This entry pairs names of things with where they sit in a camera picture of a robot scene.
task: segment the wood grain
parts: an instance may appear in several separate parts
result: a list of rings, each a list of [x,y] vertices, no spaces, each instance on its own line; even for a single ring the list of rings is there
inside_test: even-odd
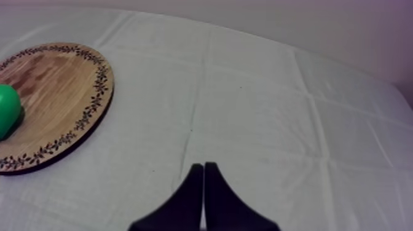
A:
[[[99,119],[111,99],[109,63],[79,44],[43,44],[0,65],[0,84],[20,95],[25,118],[0,141],[0,173],[32,168],[55,158]]]

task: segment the green ball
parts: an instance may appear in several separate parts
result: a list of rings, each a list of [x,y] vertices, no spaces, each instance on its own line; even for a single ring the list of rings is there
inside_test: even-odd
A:
[[[17,121],[22,106],[16,90],[10,85],[0,84],[0,140]]]

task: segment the white bedsheet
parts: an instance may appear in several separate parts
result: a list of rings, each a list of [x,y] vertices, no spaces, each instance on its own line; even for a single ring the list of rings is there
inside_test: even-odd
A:
[[[94,134],[58,163],[0,177],[0,230],[126,230],[192,163],[284,231],[413,230],[413,113],[398,91],[333,61],[190,20],[1,7],[0,58],[77,42],[116,90]]]

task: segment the white wall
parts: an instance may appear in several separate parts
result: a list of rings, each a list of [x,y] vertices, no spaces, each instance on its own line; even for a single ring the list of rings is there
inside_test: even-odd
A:
[[[2,3],[100,6],[174,15],[295,45],[391,81],[412,73],[411,0],[0,0]]]

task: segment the round wooden board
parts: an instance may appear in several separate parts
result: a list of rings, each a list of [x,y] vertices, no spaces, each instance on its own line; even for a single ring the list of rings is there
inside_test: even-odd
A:
[[[0,64],[0,84],[20,95],[22,124],[0,141],[0,174],[57,158],[90,130],[108,106],[112,69],[96,50],[79,44],[43,44]]]

